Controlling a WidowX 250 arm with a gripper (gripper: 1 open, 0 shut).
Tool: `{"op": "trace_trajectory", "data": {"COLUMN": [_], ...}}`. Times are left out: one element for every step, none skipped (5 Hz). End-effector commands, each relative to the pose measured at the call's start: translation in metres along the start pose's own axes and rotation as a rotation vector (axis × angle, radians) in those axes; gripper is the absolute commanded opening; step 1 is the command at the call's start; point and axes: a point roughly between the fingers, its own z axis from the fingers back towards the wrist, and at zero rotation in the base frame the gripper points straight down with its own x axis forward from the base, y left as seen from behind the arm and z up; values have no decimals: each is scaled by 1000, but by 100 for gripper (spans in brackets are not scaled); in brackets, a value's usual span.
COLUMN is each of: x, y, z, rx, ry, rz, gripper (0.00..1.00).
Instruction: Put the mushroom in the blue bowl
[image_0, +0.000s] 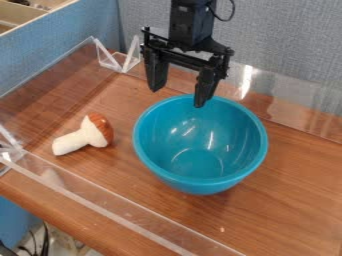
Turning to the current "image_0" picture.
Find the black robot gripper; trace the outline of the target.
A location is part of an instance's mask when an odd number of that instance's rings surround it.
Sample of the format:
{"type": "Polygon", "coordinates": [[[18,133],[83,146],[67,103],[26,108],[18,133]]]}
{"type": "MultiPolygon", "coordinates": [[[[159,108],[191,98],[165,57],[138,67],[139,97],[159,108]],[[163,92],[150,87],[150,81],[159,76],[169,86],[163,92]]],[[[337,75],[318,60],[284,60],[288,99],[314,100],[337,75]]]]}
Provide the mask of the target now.
{"type": "Polygon", "coordinates": [[[162,89],[167,82],[169,67],[179,65],[199,72],[194,105],[205,106],[213,98],[219,79],[228,76],[234,50],[213,38],[215,20],[229,22],[236,14],[222,18],[217,14],[217,0],[171,0],[169,32],[151,26],[142,28],[142,53],[149,88],[162,89]]]}

